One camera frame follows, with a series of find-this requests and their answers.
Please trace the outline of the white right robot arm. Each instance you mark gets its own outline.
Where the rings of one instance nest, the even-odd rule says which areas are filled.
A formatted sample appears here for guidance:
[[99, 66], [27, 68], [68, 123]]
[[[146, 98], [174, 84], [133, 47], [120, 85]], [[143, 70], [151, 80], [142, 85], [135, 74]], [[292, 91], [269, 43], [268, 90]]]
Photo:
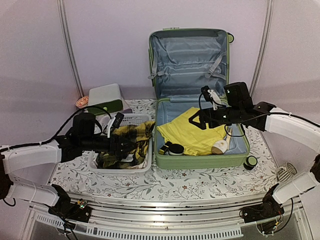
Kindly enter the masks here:
[[[208, 86], [201, 88], [201, 96], [212, 103], [211, 108], [198, 110], [189, 123], [204, 130], [221, 125], [241, 124], [263, 132], [278, 134], [294, 140], [317, 154], [320, 152], [320, 125], [301, 116], [286, 112], [264, 101], [253, 104], [245, 82], [235, 82], [224, 86], [227, 106], [222, 106], [215, 98], [215, 91]], [[300, 193], [311, 190], [320, 184], [320, 158], [317, 156], [310, 170], [299, 173], [285, 183], [271, 190], [271, 196], [259, 206], [262, 218], [269, 218], [283, 204]]]

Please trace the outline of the purple drawer box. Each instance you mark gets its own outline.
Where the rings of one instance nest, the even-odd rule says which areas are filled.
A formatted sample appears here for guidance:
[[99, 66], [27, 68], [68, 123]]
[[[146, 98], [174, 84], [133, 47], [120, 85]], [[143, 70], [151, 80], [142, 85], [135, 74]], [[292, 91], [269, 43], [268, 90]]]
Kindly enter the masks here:
[[124, 109], [121, 113], [124, 115], [132, 114], [133, 110], [131, 108], [127, 108], [127, 109]]

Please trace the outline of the yellow garment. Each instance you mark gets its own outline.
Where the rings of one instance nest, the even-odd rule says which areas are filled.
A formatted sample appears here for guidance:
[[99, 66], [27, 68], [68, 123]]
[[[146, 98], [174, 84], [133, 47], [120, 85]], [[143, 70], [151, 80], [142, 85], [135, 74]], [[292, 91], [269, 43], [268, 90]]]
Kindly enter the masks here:
[[189, 118], [198, 110], [199, 108], [191, 107], [172, 121], [157, 127], [165, 142], [183, 146], [184, 154], [188, 156], [210, 155], [214, 143], [226, 136], [223, 125], [202, 130], [189, 123]]

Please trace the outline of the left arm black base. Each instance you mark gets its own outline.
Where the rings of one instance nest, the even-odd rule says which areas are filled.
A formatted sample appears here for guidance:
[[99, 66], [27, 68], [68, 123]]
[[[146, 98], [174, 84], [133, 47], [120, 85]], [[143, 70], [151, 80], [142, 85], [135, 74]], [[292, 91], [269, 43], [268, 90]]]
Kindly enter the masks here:
[[88, 223], [91, 217], [92, 208], [88, 202], [79, 199], [72, 203], [71, 198], [65, 190], [59, 185], [53, 184], [52, 187], [57, 191], [58, 201], [54, 206], [48, 207], [48, 213], [62, 218], [63, 220], [74, 220], [82, 223]]

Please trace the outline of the white perforated plastic basket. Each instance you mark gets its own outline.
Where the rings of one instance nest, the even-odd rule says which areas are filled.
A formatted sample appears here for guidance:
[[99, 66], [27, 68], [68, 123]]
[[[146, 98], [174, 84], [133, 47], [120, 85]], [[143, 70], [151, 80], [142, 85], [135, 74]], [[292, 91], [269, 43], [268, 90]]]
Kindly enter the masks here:
[[[151, 121], [152, 118], [148, 114], [142, 113], [125, 113], [124, 118], [121, 122], [121, 126], [126, 125], [140, 125], [146, 121]], [[100, 173], [100, 174], [119, 174], [119, 175], [128, 175], [128, 174], [142, 174], [147, 172], [152, 165], [153, 158], [153, 138], [149, 140], [148, 149], [145, 157], [145, 161], [142, 164], [142, 168], [129, 168], [129, 169], [104, 169], [98, 168], [96, 166], [96, 160], [98, 159], [98, 154], [94, 152], [89, 152], [87, 159], [87, 168], [91, 172]]]

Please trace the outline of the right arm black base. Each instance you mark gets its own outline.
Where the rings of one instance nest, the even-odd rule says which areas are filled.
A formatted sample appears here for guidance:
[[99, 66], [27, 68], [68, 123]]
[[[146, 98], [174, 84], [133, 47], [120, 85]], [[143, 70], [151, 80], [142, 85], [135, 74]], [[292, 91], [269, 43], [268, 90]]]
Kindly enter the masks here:
[[239, 216], [245, 223], [256, 222], [281, 216], [285, 213], [281, 203], [277, 203], [273, 198], [273, 193], [279, 184], [272, 186], [262, 199], [262, 203], [246, 206], [240, 209]]

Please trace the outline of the green hard-shell suitcase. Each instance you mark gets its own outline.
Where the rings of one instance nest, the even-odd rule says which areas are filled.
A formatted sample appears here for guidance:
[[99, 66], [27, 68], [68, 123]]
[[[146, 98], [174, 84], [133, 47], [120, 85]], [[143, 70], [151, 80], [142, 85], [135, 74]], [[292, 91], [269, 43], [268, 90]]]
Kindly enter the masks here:
[[216, 91], [222, 106], [228, 106], [224, 86], [229, 83], [230, 44], [234, 36], [222, 29], [181, 28], [160, 30], [149, 36], [150, 75], [157, 98], [155, 109], [154, 156], [165, 170], [193, 170], [239, 167], [250, 154], [249, 141], [240, 124], [232, 128], [229, 150], [224, 154], [192, 156], [158, 153], [166, 143], [158, 126], [195, 107], [212, 108], [201, 96], [201, 88]]

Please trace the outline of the white green drawer box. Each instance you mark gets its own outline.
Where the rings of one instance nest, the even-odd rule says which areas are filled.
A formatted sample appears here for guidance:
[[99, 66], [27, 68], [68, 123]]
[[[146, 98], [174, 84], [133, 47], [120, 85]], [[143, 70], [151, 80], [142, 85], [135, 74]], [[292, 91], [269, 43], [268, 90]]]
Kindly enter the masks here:
[[117, 83], [92, 88], [88, 92], [88, 106], [97, 106], [110, 114], [123, 110], [120, 86]]

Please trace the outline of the yellow black plaid cloth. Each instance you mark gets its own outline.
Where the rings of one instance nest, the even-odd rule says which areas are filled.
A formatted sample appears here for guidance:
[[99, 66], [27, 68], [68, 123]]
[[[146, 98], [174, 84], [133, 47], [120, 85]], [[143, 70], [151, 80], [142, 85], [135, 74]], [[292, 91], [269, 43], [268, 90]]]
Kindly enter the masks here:
[[147, 166], [147, 152], [153, 137], [155, 122], [145, 121], [139, 125], [120, 126], [112, 132], [112, 137], [119, 142], [116, 150], [101, 152], [96, 159], [99, 169], [132, 170]]

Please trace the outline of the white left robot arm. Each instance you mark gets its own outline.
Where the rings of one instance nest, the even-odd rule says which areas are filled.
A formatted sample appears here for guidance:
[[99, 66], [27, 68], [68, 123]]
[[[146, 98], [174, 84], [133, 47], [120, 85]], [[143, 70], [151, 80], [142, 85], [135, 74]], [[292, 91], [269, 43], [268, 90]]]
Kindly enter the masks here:
[[75, 211], [74, 205], [60, 186], [41, 185], [14, 176], [13, 172], [39, 165], [66, 163], [82, 156], [85, 151], [108, 153], [117, 161], [125, 159], [136, 144], [113, 133], [123, 118], [122, 113], [117, 113], [110, 119], [106, 130], [95, 133], [95, 127], [100, 123], [94, 114], [82, 112], [71, 117], [72, 126], [64, 135], [56, 133], [43, 142], [5, 146], [0, 150], [0, 198], [54, 206], [63, 217], [70, 217]]

